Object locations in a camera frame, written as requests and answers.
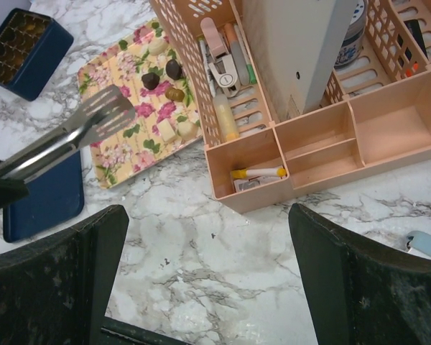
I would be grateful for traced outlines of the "dark heart chocolate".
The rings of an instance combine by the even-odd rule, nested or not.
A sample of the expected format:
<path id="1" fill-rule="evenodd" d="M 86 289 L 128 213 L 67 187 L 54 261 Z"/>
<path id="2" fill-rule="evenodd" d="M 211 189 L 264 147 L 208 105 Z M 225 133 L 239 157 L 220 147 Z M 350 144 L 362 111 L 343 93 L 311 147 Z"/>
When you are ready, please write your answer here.
<path id="1" fill-rule="evenodd" d="M 160 76 L 155 72 L 149 72 L 149 73 L 143 74 L 141 76 L 141 80 L 142 80 L 143 86 L 147 90 L 152 91 L 159 85 Z"/>

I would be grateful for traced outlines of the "white oval chocolate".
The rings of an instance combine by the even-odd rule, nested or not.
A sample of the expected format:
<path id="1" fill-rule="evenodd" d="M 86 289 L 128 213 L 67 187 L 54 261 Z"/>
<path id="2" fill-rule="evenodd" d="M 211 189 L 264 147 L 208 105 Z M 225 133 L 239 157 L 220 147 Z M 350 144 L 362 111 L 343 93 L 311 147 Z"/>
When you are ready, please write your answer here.
<path id="1" fill-rule="evenodd" d="M 178 122 L 177 131 L 183 140 L 188 141 L 197 136 L 198 126 L 191 121 Z"/>

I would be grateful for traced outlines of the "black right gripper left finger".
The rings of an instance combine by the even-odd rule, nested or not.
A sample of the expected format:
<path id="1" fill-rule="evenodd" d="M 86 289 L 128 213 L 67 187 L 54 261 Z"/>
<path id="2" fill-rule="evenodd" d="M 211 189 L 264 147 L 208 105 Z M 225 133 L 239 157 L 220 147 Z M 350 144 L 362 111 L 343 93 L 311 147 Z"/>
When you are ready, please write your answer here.
<path id="1" fill-rule="evenodd" d="M 0 344 L 97 344 L 128 225 L 109 206 L 0 254 Z"/>

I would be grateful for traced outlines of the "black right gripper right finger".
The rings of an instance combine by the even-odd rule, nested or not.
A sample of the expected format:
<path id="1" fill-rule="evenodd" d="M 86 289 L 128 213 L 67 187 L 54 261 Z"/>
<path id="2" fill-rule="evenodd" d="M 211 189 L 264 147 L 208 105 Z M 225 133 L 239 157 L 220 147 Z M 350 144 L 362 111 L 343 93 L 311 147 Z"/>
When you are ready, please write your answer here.
<path id="1" fill-rule="evenodd" d="M 295 203 L 289 229 L 319 344 L 431 344 L 431 260 Z"/>

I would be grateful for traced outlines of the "white rectangular chocolate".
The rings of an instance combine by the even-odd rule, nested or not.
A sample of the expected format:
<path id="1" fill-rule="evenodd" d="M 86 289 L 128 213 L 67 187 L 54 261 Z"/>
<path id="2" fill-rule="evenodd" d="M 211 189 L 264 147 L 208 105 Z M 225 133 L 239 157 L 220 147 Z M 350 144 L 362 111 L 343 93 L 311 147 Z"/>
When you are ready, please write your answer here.
<path id="1" fill-rule="evenodd" d="M 157 128 L 164 142 L 173 142 L 177 135 L 168 119 L 163 119 L 157 124 Z"/>

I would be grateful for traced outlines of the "gold barrel chocolate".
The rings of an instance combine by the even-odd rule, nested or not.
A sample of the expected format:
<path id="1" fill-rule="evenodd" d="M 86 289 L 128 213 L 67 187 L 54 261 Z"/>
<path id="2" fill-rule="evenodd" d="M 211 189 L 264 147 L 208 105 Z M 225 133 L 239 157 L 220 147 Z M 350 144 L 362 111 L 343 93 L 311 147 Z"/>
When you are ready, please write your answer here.
<path id="1" fill-rule="evenodd" d="M 185 92 L 175 87 L 167 88 L 164 95 L 167 99 L 177 102 L 182 102 L 185 98 Z"/>

